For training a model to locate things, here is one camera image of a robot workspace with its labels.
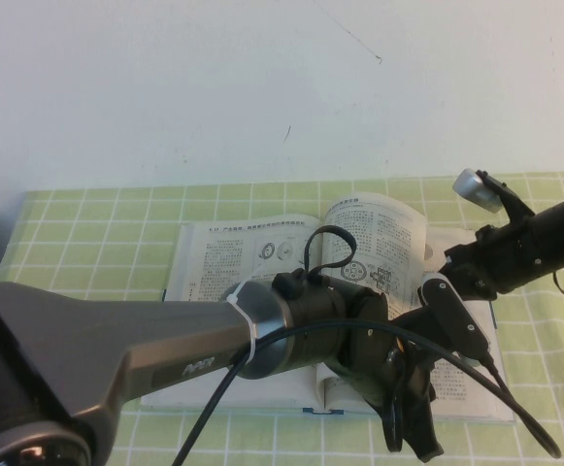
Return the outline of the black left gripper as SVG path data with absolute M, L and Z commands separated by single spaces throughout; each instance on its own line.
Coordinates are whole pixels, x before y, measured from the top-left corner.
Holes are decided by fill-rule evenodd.
M 382 413 L 388 450 L 400 452 L 405 440 L 420 461 L 444 453 L 431 410 L 433 368 L 428 351 L 376 329 L 352 330 L 334 360 L 334 373 Z

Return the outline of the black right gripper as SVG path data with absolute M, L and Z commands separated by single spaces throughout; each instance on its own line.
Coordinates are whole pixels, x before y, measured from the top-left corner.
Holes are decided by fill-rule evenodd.
M 493 301 L 498 293 L 509 293 L 544 275 L 536 220 L 486 225 L 476 238 L 445 251 L 443 274 L 463 301 Z

